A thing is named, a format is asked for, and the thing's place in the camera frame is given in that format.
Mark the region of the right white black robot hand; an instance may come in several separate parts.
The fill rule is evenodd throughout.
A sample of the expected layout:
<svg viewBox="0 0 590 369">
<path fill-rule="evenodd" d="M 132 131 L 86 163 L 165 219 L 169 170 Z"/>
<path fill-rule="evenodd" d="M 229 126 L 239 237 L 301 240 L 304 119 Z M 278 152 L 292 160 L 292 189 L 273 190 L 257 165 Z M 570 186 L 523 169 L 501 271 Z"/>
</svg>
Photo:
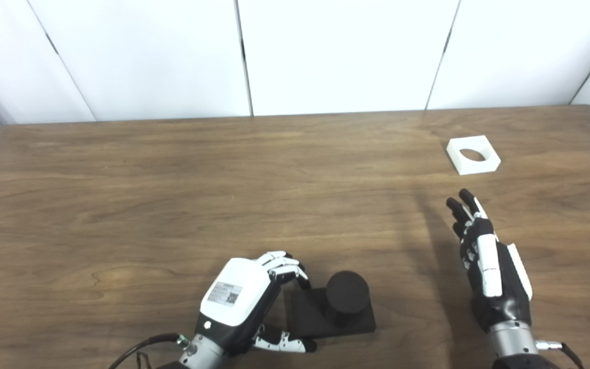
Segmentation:
<svg viewBox="0 0 590 369">
<path fill-rule="evenodd" d="M 472 289 L 470 307 L 484 331 L 506 321 L 531 325 L 533 289 L 515 243 L 503 243 L 478 198 L 468 189 L 449 198 L 459 257 Z"/>
</svg>

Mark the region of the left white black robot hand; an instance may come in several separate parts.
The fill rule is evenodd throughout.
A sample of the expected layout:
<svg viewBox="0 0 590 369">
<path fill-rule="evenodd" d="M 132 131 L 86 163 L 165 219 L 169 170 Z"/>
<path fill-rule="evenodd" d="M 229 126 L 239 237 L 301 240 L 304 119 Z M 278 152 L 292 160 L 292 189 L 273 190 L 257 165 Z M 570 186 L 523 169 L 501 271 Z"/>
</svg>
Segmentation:
<svg viewBox="0 0 590 369">
<path fill-rule="evenodd" d="M 246 354 L 253 347 L 316 352 L 314 340 L 294 338 L 264 321 L 283 285 L 292 281 L 302 290 L 311 288 L 304 266 L 285 251 L 267 252 L 255 259 L 231 258 L 201 301 L 195 339 L 212 343 L 227 357 Z"/>
</svg>

